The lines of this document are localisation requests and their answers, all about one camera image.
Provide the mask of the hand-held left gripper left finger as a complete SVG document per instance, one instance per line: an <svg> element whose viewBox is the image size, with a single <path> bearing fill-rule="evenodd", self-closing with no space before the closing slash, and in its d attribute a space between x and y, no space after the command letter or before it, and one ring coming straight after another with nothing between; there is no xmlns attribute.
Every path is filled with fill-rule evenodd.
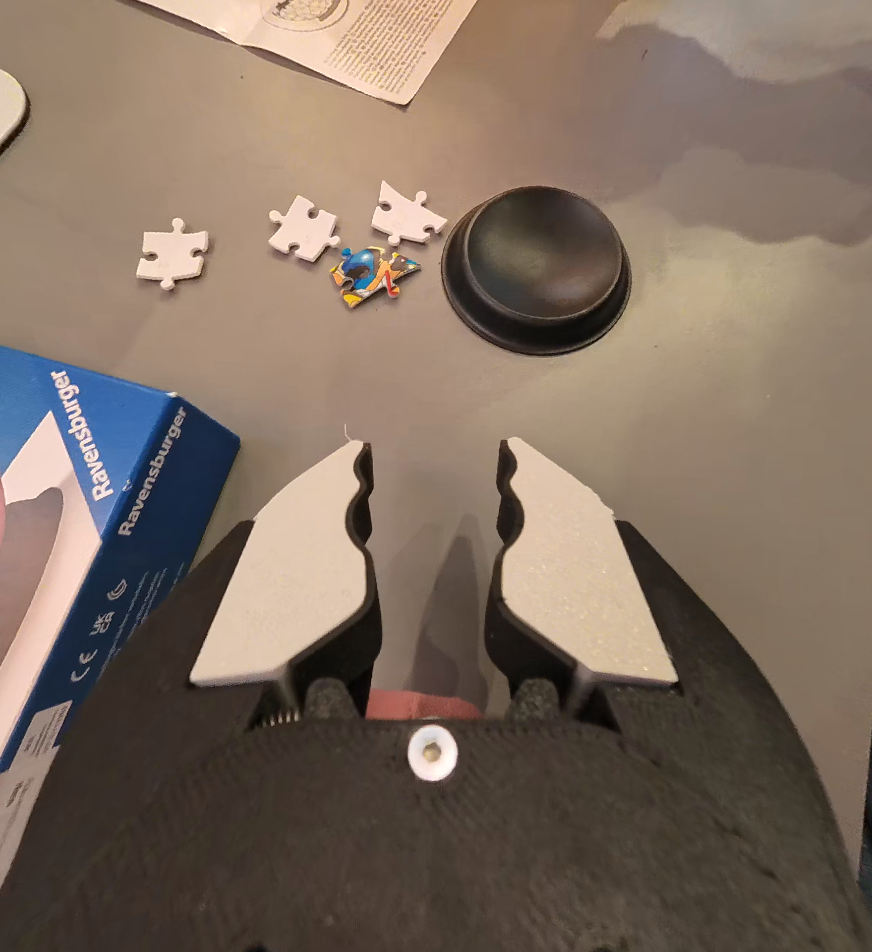
<svg viewBox="0 0 872 952"><path fill-rule="evenodd" d="M382 648L372 556L372 446L349 440L258 512L189 673L197 688L263 685L282 715L319 681L366 714Z"/></svg>

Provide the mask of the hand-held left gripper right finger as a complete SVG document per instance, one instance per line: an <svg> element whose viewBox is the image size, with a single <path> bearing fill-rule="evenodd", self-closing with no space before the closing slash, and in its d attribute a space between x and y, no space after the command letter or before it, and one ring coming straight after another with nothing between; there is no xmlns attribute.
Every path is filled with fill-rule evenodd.
<svg viewBox="0 0 872 952"><path fill-rule="evenodd" d="M604 685L680 679L621 537L594 489L518 437L499 447L497 533L484 641L513 700L548 683L578 716Z"/></svg>

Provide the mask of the black round ball stand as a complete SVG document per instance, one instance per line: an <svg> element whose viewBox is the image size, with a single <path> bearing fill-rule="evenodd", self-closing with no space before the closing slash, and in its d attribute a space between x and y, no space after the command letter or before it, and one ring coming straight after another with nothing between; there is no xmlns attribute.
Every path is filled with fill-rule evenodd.
<svg viewBox="0 0 872 952"><path fill-rule="evenodd" d="M441 262L456 316L505 351L549 357L581 351L620 321L632 269L620 233L585 197L526 185L472 208Z"/></svg>

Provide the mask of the blue puzzle box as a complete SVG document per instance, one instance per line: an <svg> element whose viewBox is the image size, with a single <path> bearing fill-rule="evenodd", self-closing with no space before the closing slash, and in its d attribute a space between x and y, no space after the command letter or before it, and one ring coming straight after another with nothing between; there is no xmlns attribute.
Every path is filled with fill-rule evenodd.
<svg viewBox="0 0 872 952"><path fill-rule="evenodd" d="M238 452L175 392L0 346L0 774L187 574Z"/></svg>

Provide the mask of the blue orange puzzle piece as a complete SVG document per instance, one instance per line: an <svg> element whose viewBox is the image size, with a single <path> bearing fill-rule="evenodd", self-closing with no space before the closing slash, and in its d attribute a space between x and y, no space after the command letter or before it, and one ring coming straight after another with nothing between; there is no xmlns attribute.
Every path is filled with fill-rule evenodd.
<svg viewBox="0 0 872 952"><path fill-rule="evenodd" d="M420 270L418 262L397 251L367 246L356 251L343 249L341 260L329 274L341 299L352 310L381 292L390 299L398 299L399 281Z"/></svg>

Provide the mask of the small puzzle piece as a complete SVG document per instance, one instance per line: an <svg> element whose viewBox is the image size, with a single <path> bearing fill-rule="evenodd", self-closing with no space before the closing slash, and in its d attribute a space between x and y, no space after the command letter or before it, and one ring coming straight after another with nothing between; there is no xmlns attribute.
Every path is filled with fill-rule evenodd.
<svg viewBox="0 0 872 952"><path fill-rule="evenodd" d="M316 209L313 202L297 195L287 211L271 209L268 218L275 232L268 240L271 249L295 256L313 264L328 248L341 246L342 239L336 234L337 217Z"/></svg>
<svg viewBox="0 0 872 952"><path fill-rule="evenodd" d="M174 217L169 231L144 232L135 276L157 283L164 292L174 292L181 281L201 275L209 246L208 231L189 232L185 221Z"/></svg>

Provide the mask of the wedge-shaped white puzzle piece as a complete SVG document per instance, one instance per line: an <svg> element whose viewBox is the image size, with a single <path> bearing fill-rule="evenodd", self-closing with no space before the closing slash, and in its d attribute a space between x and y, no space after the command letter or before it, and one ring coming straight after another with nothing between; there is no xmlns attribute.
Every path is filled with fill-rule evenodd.
<svg viewBox="0 0 872 952"><path fill-rule="evenodd" d="M426 201L424 191L407 198L382 180L378 205L371 218L372 230L384 234L394 248L404 241L427 244L442 232L448 220L427 208Z"/></svg>

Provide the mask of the person's left hand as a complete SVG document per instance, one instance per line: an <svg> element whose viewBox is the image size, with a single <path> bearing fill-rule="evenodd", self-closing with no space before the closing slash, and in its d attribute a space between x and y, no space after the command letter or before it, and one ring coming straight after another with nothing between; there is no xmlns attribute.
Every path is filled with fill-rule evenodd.
<svg viewBox="0 0 872 952"><path fill-rule="evenodd" d="M367 720L481 720L475 705L456 697L372 688Z"/></svg>

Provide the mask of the white instruction leaflet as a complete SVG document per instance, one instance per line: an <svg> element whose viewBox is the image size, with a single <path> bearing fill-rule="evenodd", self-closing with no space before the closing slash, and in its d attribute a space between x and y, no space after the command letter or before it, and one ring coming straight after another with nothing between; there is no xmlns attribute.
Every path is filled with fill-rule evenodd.
<svg viewBox="0 0 872 952"><path fill-rule="evenodd" d="M146 1L349 89L411 103L474 1Z"/></svg>

